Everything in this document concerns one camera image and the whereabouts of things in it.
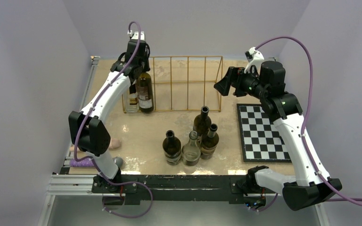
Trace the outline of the clear liquor bottle black cap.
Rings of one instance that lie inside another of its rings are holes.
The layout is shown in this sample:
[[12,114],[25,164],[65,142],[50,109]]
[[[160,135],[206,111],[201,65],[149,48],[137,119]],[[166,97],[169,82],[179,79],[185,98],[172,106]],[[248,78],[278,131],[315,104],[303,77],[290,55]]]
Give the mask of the clear liquor bottle black cap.
[[125,96],[125,111],[127,113],[136,113],[139,110],[138,94],[136,85],[133,84],[129,87]]

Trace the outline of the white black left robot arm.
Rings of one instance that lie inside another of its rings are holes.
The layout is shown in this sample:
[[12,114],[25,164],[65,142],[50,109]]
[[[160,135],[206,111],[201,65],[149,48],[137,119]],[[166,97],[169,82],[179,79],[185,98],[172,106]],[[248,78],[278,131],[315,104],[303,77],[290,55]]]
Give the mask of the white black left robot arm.
[[81,111],[72,111],[68,116],[74,160],[91,162],[103,186],[111,193],[119,191],[125,183],[120,166],[108,150],[111,136],[105,122],[123,93],[140,77],[149,54],[146,41],[130,39],[127,50],[112,64],[106,81],[93,99]]

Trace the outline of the green wine bottle silver neck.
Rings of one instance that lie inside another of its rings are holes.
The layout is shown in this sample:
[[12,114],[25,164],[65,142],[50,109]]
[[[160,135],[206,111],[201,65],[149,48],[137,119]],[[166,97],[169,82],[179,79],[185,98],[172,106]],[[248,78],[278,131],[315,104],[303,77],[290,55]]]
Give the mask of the green wine bottle silver neck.
[[138,103],[140,111],[143,113],[153,112],[154,101],[152,79],[147,72],[143,72],[137,79],[136,90],[138,93]]

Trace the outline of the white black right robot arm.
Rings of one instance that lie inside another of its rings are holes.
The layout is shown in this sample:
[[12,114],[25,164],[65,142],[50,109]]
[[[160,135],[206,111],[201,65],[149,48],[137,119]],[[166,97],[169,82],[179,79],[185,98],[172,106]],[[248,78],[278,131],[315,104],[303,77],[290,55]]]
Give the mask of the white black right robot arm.
[[330,177],[314,151],[307,153],[306,147],[312,143],[304,134],[303,110],[297,97],[285,91],[285,75],[283,65],[274,61],[263,62],[259,71],[232,66],[214,88],[222,96],[234,87],[237,97],[250,95],[259,99],[294,167],[295,176],[286,176],[267,166],[256,166],[248,170],[241,187],[252,192],[267,188],[282,194],[287,206],[297,211],[329,200],[342,189],[342,184],[338,178]]

